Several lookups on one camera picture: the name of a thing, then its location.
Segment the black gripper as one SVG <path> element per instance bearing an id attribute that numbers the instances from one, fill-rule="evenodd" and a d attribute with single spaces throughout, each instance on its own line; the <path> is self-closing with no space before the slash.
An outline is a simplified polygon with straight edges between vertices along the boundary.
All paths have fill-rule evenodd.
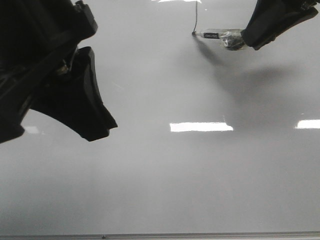
<path id="1" fill-rule="evenodd" d="M 104 106 L 91 47 L 78 48 L 98 24 L 82 0 L 0 3 L 0 141 L 24 134 L 29 110 L 47 115 L 89 142 L 117 122 Z"/>

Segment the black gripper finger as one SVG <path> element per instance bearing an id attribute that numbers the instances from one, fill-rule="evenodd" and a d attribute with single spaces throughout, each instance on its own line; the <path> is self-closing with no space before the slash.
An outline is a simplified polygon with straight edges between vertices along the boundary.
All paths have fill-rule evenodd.
<path id="1" fill-rule="evenodd" d="M 244 43 L 259 50 L 290 28 L 314 18 L 318 0 L 258 0 L 241 37 Z"/>

